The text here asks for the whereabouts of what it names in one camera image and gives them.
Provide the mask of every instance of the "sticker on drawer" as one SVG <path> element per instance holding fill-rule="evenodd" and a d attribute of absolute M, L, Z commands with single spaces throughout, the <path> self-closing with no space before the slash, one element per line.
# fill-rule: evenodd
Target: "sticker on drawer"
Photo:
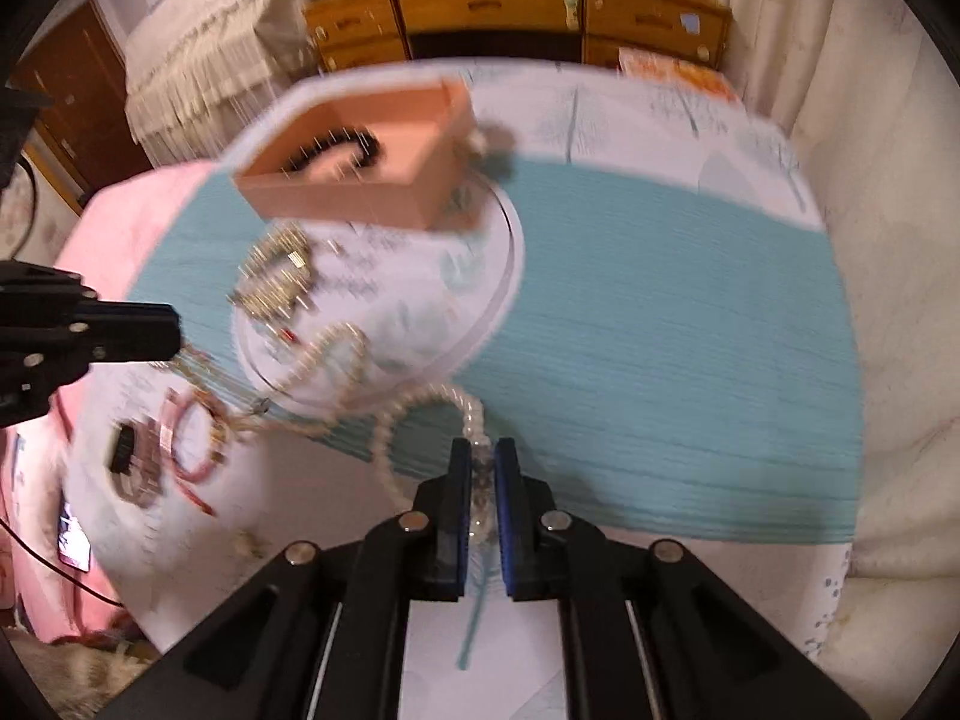
<path fill-rule="evenodd" d="M 700 34 L 700 16 L 696 13 L 680 13 L 680 23 L 688 34 Z"/>

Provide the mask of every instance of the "beige curtain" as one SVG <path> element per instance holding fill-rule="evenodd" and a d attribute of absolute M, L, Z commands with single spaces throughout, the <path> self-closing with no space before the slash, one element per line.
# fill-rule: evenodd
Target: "beige curtain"
<path fill-rule="evenodd" d="M 902 0 L 723 0 L 725 73 L 778 122 L 856 330 L 864 487 L 820 664 L 899 718 L 960 629 L 960 88 Z"/>

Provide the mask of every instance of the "wooden door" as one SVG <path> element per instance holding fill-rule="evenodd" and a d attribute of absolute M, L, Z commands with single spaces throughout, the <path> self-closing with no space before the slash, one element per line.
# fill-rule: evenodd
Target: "wooden door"
<path fill-rule="evenodd" d="M 40 133 L 55 152 L 65 153 L 85 189 L 102 189 L 150 170 L 127 124 L 123 62 L 93 0 L 20 60 L 13 82 L 54 98 L 52 107 L 40 111 Z"/>

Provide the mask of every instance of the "wooden desk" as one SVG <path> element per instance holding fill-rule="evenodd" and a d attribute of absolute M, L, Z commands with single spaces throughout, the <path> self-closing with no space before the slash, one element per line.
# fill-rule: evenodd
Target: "wooden desk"
<path fill-rule="evenodd" d="M 304 17 L 328 71 L 464 55 L 616 67 L 620 46 L 715 68 L 731 21 L 716 0 L 319 0 Z"/>

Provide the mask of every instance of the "black beaded bracelet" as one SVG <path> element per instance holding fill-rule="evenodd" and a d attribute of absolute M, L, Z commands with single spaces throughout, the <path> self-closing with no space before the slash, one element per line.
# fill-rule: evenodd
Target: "black beaded bracelet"
<path fill-rule="evenodd" d="M 356 143 L 360 148 L 360 153 L 352 157 L 352 165 L 350 166 L 354 170 L 371 167 L 376 163 L 376 158 L 380 154 L 380 141 L 366 129 L 344 127 L 340 130 L 331 129 L 326 138 L 314 138 L 311 146 L 301 146 L 299 154 L 295 154 L 287 161 L 282 172 L 299 172 L 310 164 L 310 160 L 315 159 L 325 151 L 330 151 L 335 146 L 342 146 L 344 143 Z M 340 175 L 343 177 L 343 169 L 341 169 Z"/>

